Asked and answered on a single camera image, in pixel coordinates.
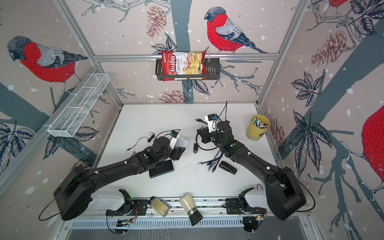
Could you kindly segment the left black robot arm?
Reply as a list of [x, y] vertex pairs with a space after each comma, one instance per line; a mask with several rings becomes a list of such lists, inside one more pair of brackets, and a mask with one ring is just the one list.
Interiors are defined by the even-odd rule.
[[150, 147], [123, 161], [93, 169], [82, 166], [74, 168], [54, 191], [58, 215], [63, 221], [80, 216], [88, 208], [92, 194], [98, 189], [120, 179], [158, 168], [167, 159], [178, 161], [185, 150], [186, 144], [172, 148], [168, 138], [160, 137]]

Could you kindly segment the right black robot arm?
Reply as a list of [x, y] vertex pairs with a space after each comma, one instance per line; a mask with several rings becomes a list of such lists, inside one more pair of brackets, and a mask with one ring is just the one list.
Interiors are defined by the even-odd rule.
[[303, 192], [306, 187], [290, 168], [266, 162], [236, 140], [229, 121], [217, 123], [213, 131], [208, 127], [197, 129], [197, 136], [202, 138], [203, 144], [213, 143], [226, 158], [245, 167], [264, 182], [267, 204], [278, 219], [284, 221], [293, 213], [309, 212], [315, 208], [316, 201], [313, 200], [314, 205], [310, 209], [301, 210], [307, 203]]

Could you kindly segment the black stapler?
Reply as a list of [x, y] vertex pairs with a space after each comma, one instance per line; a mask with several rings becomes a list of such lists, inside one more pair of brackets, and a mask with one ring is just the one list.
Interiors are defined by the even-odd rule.
[[223, 169], [224, 171], [230, 173], [230, 174], [233, 174], [235, 175], [237, 173], [237, 169], [233, 166], [231, 166], [230, 164], [228, 164], [227, 162], [225, 161], [222, 161], [220, 164], [219, 164], [219, 168]]

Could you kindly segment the yellow cup with pens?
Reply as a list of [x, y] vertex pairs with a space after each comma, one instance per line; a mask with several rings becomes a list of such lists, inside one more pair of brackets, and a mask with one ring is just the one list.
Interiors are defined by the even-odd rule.
[[247, 128], [247, 137], [250, 140], [260, 140], [270, 128], [270, 120], [262, 115], [254, 115]]

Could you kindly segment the glass spice jar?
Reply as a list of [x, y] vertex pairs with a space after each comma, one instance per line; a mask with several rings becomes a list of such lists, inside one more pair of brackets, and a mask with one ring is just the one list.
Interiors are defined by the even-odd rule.
[[170, 211], [170, 207], [163, 203], [159, 198], [157, 197], [151, 197], [149, 199], [149, 205], [153, 210], [155, 210], [157, 213], [159, 213], [162, 217], [166, 217], [168, 212]]

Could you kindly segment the red cassava chips bag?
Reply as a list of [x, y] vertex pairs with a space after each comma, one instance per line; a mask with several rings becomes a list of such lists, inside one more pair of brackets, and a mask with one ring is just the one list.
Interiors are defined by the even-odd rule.
[[204, 52], [172, 52], [162, 51], [162, 76], [171, 76], [162, 81], [184, 80], [175, 76], [181, 75], [205, 75], [204, 65], [206, 51]]

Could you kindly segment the black network switch box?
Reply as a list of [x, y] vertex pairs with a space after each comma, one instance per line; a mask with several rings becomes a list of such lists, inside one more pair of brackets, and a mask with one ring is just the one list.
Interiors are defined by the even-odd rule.
[[174, 171], [173, 161], [167, 160], [161, 163], [159, 167], [149, 170], [149, 176], [151, 179], [159, 177]]

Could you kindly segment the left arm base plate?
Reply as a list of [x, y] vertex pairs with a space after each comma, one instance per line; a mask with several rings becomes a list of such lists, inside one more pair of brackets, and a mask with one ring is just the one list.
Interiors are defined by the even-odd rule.
[[124, 197], [124, 203], [117, 210], [106, 210], [107, 217], [122, 217], [122, 216], [144, 216], [146, 214], [149, 200], [147, 199], [132, 199], [129, 193], [124, 189], [119, 189], [119, 192]]

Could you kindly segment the black wall basket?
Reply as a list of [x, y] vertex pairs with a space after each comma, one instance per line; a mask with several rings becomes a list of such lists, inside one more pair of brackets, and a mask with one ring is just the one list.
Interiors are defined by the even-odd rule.
[[206, 74], [202, 75], [165, 75], [164, 69], [162, 66], [162, 60], [157, 59], [155, 74], [159, 81], [165, 81], [165, 79], [174, 79], [176, 81], [181, 80], [218, 80], [220, 78], [221, 69], [220, 69], [220, 59], [219, 58], [209, 58], [204, 60], [204, 65], [206, 67]]

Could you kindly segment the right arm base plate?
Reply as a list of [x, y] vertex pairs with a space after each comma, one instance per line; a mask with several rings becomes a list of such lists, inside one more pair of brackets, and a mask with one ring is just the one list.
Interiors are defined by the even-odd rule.
[[228, 215], [264, 215], [270, 209], [263, 189], [248, 188], [237, 198], [225, 199], [224, 206]]

